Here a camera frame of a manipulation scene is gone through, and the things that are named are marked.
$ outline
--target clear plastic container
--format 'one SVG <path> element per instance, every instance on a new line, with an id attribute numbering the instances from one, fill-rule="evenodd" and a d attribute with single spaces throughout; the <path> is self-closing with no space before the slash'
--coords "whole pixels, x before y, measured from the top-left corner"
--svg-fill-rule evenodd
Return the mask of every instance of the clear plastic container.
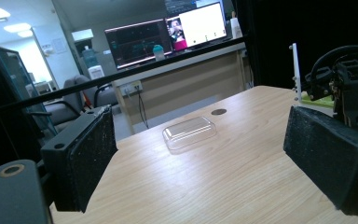
<path id="1" fill-rule="evenodd" d="M 162 132 L 169 149 L 186 147 L 216 134 L 216 126 L 205 117 L 197 117 L 170 126 Z"/>

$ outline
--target wooden table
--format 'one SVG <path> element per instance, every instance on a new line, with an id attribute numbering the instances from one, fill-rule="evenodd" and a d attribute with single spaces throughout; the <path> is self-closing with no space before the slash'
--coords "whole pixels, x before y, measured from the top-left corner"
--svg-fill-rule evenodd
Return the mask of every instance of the wooden table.
<path id="1" fill-rule="evenodd" d="M 256 87 L 119 141 L 86 213 L 52 205 L 55 223 L 358 223 L 283 151 L 294 97 Z M 217 135 L 169 151 L 164 128 L 198 116 Z"/>

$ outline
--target monitor screen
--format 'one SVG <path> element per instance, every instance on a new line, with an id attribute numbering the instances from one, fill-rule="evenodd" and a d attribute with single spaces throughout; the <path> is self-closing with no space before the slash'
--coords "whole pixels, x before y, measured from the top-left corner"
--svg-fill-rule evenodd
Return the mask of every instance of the monitor screen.
<path id="1" fill-rule="evenodd" d="M 187 12 L 197 8 L 194 0 L 165 0 L 165 7 L 169 17 L 177 16 L 180 13 Z"/>
<path id="2" fill-rule="evenodd" d="M 117 70 L 155 59 L 155 45 L 161 45 L 164 54 L 172 53 L 167 25 L 163 19 L 121 26 L 104 32 Z"/>
<path id="3" fill-rule="evenodd" d="M 199 7 L 165 21 L 175 51 L 227 36 L 220 3 Z"/>
<path id="4" fill-rule="evenodd" d="M 225 15 L 225 8 L 224 8 L 223 0 L 196 1 L 196 6 L 197 7 L 205 7 L 205 6 L 211 5 L 213 3 L 220 3 L 220 9 L 221 9 L 221 12 L 222 12 L 222 17 L 223 17 L 223 20 L 225 21 L 225 24 L 226 24 L 226 15 Z"/>

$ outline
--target black foam pad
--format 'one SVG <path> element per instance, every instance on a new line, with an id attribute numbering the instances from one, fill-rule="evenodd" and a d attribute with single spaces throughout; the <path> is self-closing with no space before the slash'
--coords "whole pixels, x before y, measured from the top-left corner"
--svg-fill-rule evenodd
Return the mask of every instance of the black foam pad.
<path id="1" fill-rule="evenodd" d="M 46 169 L 56 178 L 53 201 L 57 210 L 85 212 L 116 152 L 110 106 L 88 111 L 43 146 Z"/>
<path id="2" fill-rule="evenodd" d="M 283 149 L 337 209 L 358 216 L 358 131 L 292 106 Z"/>

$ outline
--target cable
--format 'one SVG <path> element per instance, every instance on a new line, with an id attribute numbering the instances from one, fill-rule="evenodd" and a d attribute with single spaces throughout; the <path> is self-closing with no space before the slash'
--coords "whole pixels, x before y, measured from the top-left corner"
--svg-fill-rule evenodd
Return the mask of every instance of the cable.
<path id="1" fill-rule="evenodd" d="M 336 66 L 336 64 L 340 61 L 342 61 L 343 59 L 347 58 L 347 57 L 350 57 L 350 56 L 358 56 L 358 53 L 352 53 L 352 54 L 347 54 L 347 55 L 343 55 L 339 58 L 337 58 L 334 62 L 333 62 L 333 65 L 331 66 L 332 68 Z"/>
<path id="2" fill-rule="evenodd" d="M 251 77 L 251 81 L 249 82 L 249 88 L 253 88 L 254 87 L 254 81 L 253 81 L 253 72 L 252 72 L 252 67 L 249 64 L 249 73 L 250 73 L 250 77 Z"/>
<path id="3" fill-rule="evenodd" d="M 312 70 L 310 72 L 310 84 L 315 84 L 317 71 L 320 68 L 320 64 L 322 64 L 325 60 L 330 59 L 332 57 L 339 58 L 342 55 L 348 55 L 352 53 L 358 53 L 358 45 L 344 46 L 337 49 L 332 49 L 325 53 L 325 55 L 320 57 L 312 67 Z"/>
<path id="4" fill-rule="evenodd" d="M 234 1 L 233 7 L 234 7 L 235 15 L 236 15 L 236 17 L 238 17 L 238 2 L 237 2 L 237 0 Z"/>
<path id="5" fill-rule="evenodd" d="M 142 100 L 142 97 L 141 97 L 141 92 L 139 91 L 138 86 L 135 86 L 135 89 L 138 93 L 138 108 L 139 108 L 139 113 L 141 114 L 142 122 L 144 123 L 146 128 L 149 129 L 149 124 L 147 123 L 145 105 L 144 105 L 144 101 Z"/>

